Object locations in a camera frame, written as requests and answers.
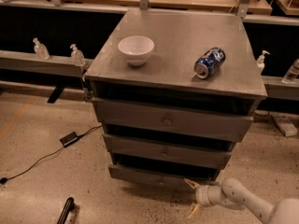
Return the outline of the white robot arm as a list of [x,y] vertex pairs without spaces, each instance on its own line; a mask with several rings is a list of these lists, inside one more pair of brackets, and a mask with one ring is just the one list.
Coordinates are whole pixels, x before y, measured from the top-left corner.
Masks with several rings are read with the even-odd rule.
[[184,181],[195,195],[188,218],[205,207],[219,205],[234,210],[247,208],[262,224],[299,224],[298,199],[283,199],[273,205],[234,178],[227,178],[220,185],[200,185],[187,178]]

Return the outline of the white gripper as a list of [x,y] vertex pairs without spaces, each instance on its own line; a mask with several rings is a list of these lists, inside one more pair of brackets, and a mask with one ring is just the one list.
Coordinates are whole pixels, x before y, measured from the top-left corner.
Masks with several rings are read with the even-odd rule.
[[212,205],[211,201],[209,200],[209,186],[204,185],[200,186],[198,183],[185,178],[185,183],[188,184],[192,189],[195,190],[195,200],[197,203],[192,203],[190,212],[187,215],[187,219],[192,219],[195,217],[196,214],[199,214],[203,207],[210,207]]

